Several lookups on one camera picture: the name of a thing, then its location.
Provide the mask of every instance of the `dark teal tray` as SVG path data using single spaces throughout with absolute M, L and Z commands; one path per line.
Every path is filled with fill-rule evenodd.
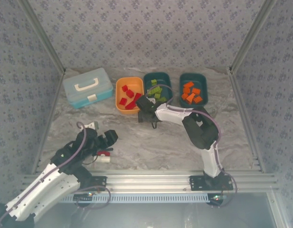
M 149 90 L 152 87 L 151 80 L 154 80 L 154 79 L 157 80 L 157 84 L 164 84 L 171 87 L 170 76 L 168 74 L 164 72 L 148 73 L 143 77 L 145 94 L 147 90 Z M 170 89 L 166 87 L 162 87 L 161 97 L 166 97 L 167 100 L 170 100 L 172 96 L 173 96 L 173 93 L 171 92 Z
M 183 85 L 193 82 L 194 88 L 200 89 L 201 93 L 200 96 L 203 99 L 202 102 L 199 104 L 188 104 L 185 101 L 182 100 L 181 95 L 183 91 Z M 208 86 L 207 86 L 207 79 L 202 74 L 196 74 L 196 73 L 184 73 L 180 76 L 180 105 L 183 108 L 197 108 L 197 107 L 203 107 L 208 103 Z

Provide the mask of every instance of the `wall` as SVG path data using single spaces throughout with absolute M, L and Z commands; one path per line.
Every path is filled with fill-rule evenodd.
M 0 202 L 29 173 L 59 74 L 16 0 L 0 0 Z
M 277 1 L 236 75 L 293 224 L 293 0 Z
M 64 67 L 225 67 L 263 0 L 29 2 Z

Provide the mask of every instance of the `light blue toolbox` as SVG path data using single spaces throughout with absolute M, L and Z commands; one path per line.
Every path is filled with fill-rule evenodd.
M 63 81 L 69 103 L 81 108 L 113 96 L 113 85 L 103 68 L 99 68 Z

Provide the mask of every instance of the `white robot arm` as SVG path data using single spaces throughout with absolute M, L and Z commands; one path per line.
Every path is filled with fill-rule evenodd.
M 145 96 L 142 96 L 136 104 L 140 108 L 138 113 L 140 123 L 169 121 L 183 125 L 191 142 L 201 149 L 204 176 L 198 176 L 197 181 L 194 180 L 194 176 L 189 177 L 192 190 L 221 190 L 222 183 L 228 185 L 230 179 L 221 172 L 222 166 L 216 148 L 218 129 L 204 108 L 193 110 L 166 103 L 154 104 Z M 85 142 L 82 131 L 75 141 L 56 152 L 50 164 L 26 190 L 9 203 L 0 204 L 0 224 L 4 228 L 33 228 L 34 223 L 67 194 L 99 185 L 93 182 L 92 175 L 82 166 L 82 162 L 88 156 L 95 156 L 99 150 L 112 146 L 118 136 L 114 130 L 105 132 L 105 137 L 98 136 L 94 129 L 85 130 Z M 72 156 L 73 159 L 62 166 Z

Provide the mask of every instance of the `toolbox handle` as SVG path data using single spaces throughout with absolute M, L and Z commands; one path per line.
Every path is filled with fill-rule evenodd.
M 83 90 L 90 89 L 92 87 L 97 86 L 99 84 L 98 78 L 94 78 L 93 80 L 95 81 L 95 83 L 88 85 L 88 86 L 85 86 L 85 87 L 82 87 L 82 88 L 79 87 L 79 84 L 75 84 L 76 91 L 83 91 Z

